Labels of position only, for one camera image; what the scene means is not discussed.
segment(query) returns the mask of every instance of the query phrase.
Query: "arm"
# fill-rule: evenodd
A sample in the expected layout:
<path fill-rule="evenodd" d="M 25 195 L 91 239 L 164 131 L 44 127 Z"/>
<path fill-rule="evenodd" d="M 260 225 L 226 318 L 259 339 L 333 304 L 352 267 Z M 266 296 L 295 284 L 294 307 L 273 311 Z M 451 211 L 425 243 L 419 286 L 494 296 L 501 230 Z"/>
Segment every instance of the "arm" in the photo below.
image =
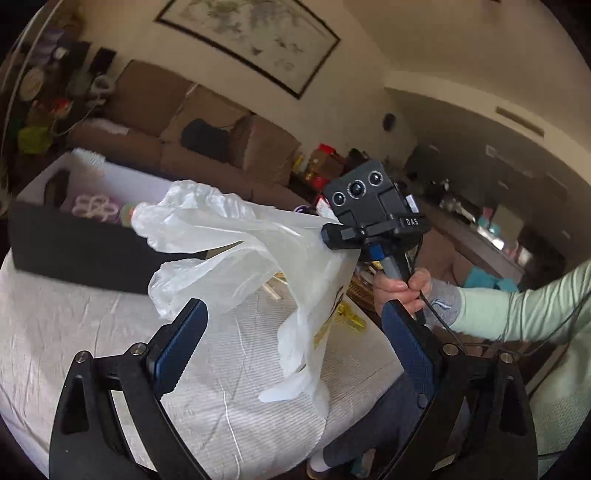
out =
<path fill-rule="evenodd" d="M 400 300 L 410 313 L 424 307 L 417 300 L 419 290 L 452 329 L 498 341 L 544 340 L 563 323 L 591 290 L 591 261 L 577 267 L 563 278 L 536 291 L 509 294 L 488 288 L 458 288 L 431 280 L 424 269 L 417 270 L 407 286 L 404 282 L 377 275 L 374 281 L 376 310 L 381 313 L 385 301 Z M 437 320 L 427 310 L 427 321 Z M 559 343 L 569 337 L 569 330 L 591 322 L 589 302 L 578 316 L 573 316 L 553 337 Z"/>

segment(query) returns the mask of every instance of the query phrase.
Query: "gray cuff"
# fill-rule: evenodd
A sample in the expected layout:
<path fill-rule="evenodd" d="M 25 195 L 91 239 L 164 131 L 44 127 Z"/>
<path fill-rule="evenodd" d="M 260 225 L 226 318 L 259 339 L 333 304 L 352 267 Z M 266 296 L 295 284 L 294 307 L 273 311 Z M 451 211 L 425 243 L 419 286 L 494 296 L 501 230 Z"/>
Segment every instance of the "gray cuff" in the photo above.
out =
<path fill-rule="evenodd" d="M 433 289 L 427 299 L 431 302 L 431 305 L 433 305 L 433 308 L 439 314 L 441 319 L 447 323 L 448 326 L 453 325 L 453 322 L 459 317 L 462 309 L 462 297 L 460 296 L 460 291 L 456 286 L 450 285 L 441 280 L 436 280 L 435 278 L 431 279 L 431 285 L 433 286 Z M 443 327 L 429 307 L 425 307 L 424 311 L 427 325 L 438 325 Z"/>

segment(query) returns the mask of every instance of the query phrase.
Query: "black storage box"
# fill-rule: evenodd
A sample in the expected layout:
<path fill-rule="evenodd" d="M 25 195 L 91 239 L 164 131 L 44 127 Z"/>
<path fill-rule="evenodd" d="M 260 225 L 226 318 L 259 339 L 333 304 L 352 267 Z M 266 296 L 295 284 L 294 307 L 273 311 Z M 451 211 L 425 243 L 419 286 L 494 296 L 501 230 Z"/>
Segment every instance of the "black storage box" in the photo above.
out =
<path fill-rule="evenodd" d="M 66 153 L 33 180 L 11 204 L 9 238 L 15 267 L 30 273 L 89 287 L 148 293 L 154 272 L 165 262 L 205 259 L 207 252 L 163 254 L 150 248 L 132 228 L 81 218 L 43 205 L 47 182 L 68 170 L 68 198 L 105 194 L 118 205 L 158 203 L 170 181 L 106 162 L 104 174 Z"/>

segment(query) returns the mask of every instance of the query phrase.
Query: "white sock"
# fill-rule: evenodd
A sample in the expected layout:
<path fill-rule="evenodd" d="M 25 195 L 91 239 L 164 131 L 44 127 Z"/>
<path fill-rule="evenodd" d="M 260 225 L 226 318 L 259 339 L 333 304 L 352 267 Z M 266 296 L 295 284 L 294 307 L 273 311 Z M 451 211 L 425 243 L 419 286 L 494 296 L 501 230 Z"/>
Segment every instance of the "white sock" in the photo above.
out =
<path fill-rule="evenodd" d="M 330 467 L 324 462 L 322 450 L 310 457 L 310 468 L 315 472 L 326 472 L 327 470 L 330 470 Z"/>

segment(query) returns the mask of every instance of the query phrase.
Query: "white plastic bag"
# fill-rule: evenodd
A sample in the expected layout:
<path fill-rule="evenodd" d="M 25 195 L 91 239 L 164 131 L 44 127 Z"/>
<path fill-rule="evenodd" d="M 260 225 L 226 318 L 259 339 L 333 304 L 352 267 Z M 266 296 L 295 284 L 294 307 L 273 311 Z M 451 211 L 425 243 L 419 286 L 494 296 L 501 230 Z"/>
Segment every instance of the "white plastic bag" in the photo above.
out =
<path fill-rule="evenodd" d="M 209 260 L 163 264 L 148 293 L 173 320 L 191 298 L 203 300 L 210 321 L 239 306 L 275 273 L 284 273 L 297 304 L 277 332 L 285 380 L 260 393 L 263 402 L 306 392 L 328 415 L 329 392 L 320 371 L 328 321 L 345 293 L 359 251 L 328 249 L 320 237 L 330 220 L 248 203 L 190 180 L 171 184 L 158 205 L 141 203 L 132 217 L 138 235 L 157 251 L 192 253 L 242 242 Z"/>

